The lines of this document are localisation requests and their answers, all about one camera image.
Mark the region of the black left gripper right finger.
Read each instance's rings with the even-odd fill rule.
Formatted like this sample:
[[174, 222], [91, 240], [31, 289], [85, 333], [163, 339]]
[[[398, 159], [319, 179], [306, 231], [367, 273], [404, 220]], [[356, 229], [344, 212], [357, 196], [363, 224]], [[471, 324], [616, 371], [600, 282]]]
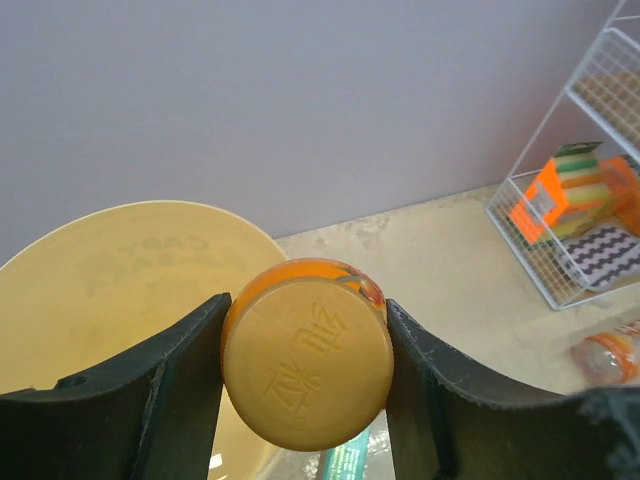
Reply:
[[468, 357], [393, 299], [387, 312], [396, 478], [638, 478], [638, 388], [555, 394]]

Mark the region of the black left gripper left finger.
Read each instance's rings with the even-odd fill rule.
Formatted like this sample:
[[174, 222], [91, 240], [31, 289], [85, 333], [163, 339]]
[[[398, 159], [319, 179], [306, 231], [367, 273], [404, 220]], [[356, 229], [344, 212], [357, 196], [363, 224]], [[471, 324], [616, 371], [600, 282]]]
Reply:
[[213, 296], [166, 330], [51, 390], [1, 397], [4, 479], [204, 479], [231, 305]]

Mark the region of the orange juice bottle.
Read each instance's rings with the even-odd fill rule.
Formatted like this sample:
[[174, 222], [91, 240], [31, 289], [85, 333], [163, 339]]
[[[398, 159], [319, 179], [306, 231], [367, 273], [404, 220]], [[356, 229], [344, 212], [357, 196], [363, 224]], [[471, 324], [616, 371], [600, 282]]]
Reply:
[[293, 451], [336, 447], [385, 408], [394, 375], [386, 298], [344, 262], [282, 262], [233, 300], [220, 360], [230, 402], [255, 434]]

